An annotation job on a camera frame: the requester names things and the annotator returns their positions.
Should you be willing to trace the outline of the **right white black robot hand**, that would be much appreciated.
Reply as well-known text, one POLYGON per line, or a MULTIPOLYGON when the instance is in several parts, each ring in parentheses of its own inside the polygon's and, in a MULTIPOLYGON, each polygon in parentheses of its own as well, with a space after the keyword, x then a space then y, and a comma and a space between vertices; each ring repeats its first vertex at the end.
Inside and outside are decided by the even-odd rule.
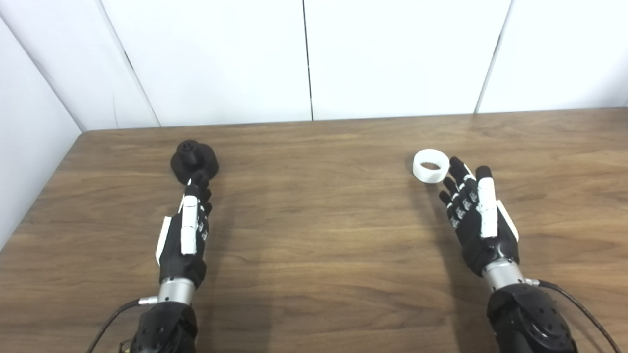
POLYGON ((518 233, 503 203, 497 199, 491 168, 482 165, 473 173, 453 156, 443 184, 445 189, 438 197, 445 205, 467 268, 481 275, 489 264, 498 260, 519 264, 518 233))

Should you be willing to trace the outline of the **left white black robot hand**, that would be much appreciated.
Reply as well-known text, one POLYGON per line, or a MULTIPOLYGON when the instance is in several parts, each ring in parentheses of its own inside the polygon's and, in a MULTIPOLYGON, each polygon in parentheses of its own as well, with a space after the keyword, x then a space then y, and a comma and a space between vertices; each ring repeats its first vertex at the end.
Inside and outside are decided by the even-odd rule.
POLYGON ((212 210, 209 181, 204 171, 192 174, 179 210, 175 215, 164 217, 156 250, 160 283, 182 278, 198 289, 206 279, 204 253, 212 210))

